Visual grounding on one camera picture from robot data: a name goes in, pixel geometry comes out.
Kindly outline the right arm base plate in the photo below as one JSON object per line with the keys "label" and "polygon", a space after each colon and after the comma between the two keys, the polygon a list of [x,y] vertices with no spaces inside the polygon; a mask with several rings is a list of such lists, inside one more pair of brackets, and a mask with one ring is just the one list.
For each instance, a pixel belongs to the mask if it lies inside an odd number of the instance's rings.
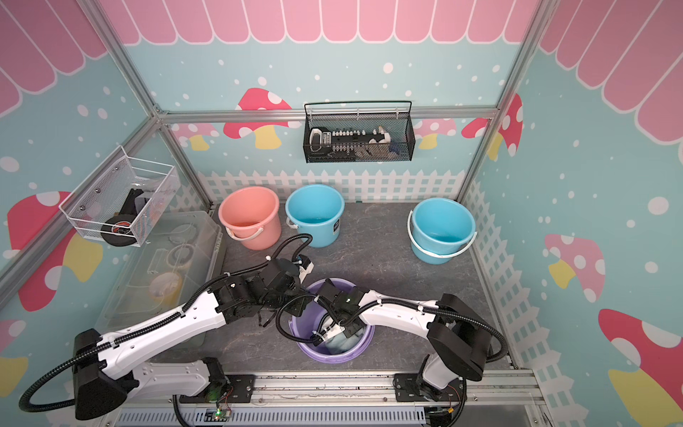
{"label": "right arm base plate", "polygon": [[400,403],[436,403],[445,402],[458,405],[466,401],[462,379],[457,377],[443,391],[423,382],[417,373],[395,374],[392,379],[395,400]]}

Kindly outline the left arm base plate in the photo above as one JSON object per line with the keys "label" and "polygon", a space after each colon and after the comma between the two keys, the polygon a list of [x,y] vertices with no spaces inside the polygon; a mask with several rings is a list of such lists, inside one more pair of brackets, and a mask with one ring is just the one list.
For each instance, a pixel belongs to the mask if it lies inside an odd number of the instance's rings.
{"label": "left arm base plate", "polygon": [[211,381],[196,396],[181,395],[181,404],[190,403],[250,403],[254,392],[255,375],[224,375],[222,379]]}

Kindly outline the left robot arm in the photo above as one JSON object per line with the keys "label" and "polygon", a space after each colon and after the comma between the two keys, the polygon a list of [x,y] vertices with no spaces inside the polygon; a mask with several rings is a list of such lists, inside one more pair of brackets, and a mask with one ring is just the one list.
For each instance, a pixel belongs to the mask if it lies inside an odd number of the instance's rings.
{"label": "left robot arm", "polygon": [[215,363],[176,368],[172,375],[153,372],[149,360],[194,336],[252,318],[285,305],[302,312],[296,297],[314,269],[305,255],[295,261],[277,258],[247,274],[224,273],[201,286],[182,306],[119,331],[100,334],[91,328],[74,341],[72,369],[75,416],[79,421],[104,416],[127,400],[156,393],[197,396],[218,384]]}

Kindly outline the light green cloth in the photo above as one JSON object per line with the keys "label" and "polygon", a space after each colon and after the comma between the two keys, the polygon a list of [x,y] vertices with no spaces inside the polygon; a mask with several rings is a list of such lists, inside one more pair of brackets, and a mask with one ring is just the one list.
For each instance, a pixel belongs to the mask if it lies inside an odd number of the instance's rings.
{"label": "light green cloth", "polygon": [[325,348],[330,355],[342,354],[354,348],[363,338],[362,331],[357,332],[351,337],[346,337],[345,334],[338,334],[328,342],[325,342]]}

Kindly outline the pink plastic bucket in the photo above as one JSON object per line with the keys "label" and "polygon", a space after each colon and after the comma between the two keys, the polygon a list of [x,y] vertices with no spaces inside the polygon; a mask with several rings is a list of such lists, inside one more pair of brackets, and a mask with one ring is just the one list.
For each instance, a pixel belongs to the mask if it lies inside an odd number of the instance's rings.
{"label": "pink plastic bucket", "polygon": [[273,247],[280,239],[279,207],[273,190],[245,187],[222,201],[218,217],[230,238],[247,249],[261,251]]}

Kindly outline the purple bucket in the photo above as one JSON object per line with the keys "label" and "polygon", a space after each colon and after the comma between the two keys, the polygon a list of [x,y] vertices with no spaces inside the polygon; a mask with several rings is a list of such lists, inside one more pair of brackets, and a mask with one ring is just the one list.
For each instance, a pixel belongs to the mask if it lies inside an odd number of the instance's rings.
{"label": "purple bucket", "polygon": [[[323,320],[324,315],[325,310],[321,306],[310,302],[300,317],[290,318],[289,328],[291,334],[302,338],[311,338],[314,330],[317,329],[320,321]],[[375,327],[364,327],[361,331],[364,333],[361,341],[354,348],[342,354],[330,355],[324,343],[320,343],[320,345],[299,343],[298,346],[307,356],[318,362],[329,365],[343,364],[359,357],[373,340]]]}

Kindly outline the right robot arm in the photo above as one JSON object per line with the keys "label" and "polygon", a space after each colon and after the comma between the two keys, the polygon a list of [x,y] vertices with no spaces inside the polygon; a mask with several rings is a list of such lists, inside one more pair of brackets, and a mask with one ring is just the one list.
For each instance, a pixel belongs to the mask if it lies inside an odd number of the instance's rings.
{"label": "right robot arm", "polygon": [[455,295],[413,301],[358,286],[343,291],[330,279],[313,295],[331,320],[330,326],[311,335],[314,343],[350,336],[363,327],[389,327],[428,341],[433,353],[423,364],[419,381],[429,391],[443,391],[457,378],[481,381],[486,364],[506,351],[499,331]]}

